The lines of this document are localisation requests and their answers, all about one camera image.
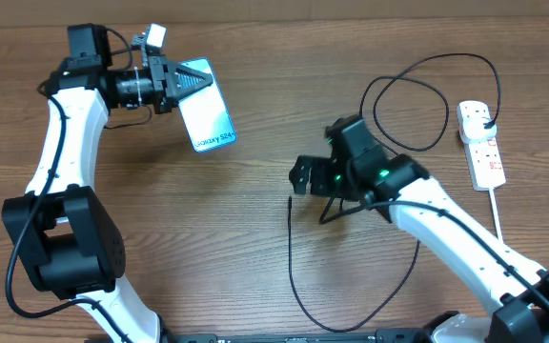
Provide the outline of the blue Samsung Galaxy smartphone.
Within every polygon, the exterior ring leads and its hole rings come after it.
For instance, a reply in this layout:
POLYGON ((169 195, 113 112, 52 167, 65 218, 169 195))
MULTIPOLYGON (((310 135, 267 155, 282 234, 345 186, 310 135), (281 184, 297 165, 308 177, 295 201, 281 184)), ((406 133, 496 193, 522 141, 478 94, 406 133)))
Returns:
POLYGON ((179 110, 196 152, 204 152, 236 141, 233 120, 218 86, 210 61, 199 58, 182 62, 182 65, 203 71, 213 83, 179 103, 179 110))

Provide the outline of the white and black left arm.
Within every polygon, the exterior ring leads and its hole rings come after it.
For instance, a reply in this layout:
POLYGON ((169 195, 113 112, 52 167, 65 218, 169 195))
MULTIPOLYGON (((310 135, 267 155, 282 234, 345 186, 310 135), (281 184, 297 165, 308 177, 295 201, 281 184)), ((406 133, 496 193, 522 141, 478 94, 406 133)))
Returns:
POLYGON ((96 156, 116 108, 160 114, 214 83, 214 78, 162 53, 165 29, 147 27, 125 45, 140 66, 112 64, 112 29, 95 24, 68 29, 70 53, 38 85, 50 120, 36 172, 20 197, 7 199, 2 220, 33 287, 53 293, 59 309, 86 311, 113 342, 171 342, 162 317, 128 280, 122 235, 94 191, 96 156))

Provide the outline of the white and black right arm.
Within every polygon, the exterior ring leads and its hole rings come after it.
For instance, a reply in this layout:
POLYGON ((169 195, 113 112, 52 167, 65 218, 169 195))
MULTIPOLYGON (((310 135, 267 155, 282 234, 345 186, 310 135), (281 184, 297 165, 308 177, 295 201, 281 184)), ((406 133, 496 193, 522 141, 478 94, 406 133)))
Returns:
POLYGON ((297 194, 354 201, 320 223, 376 210, 428 247, 478 299, 486 316, 447 312, 421 329, 377 333, 407 342, 549 342, 549 271, 499 241, 410 156, 388 157, 358 116, 325 130, 328 157, 300 155, 289 173, 297 194))

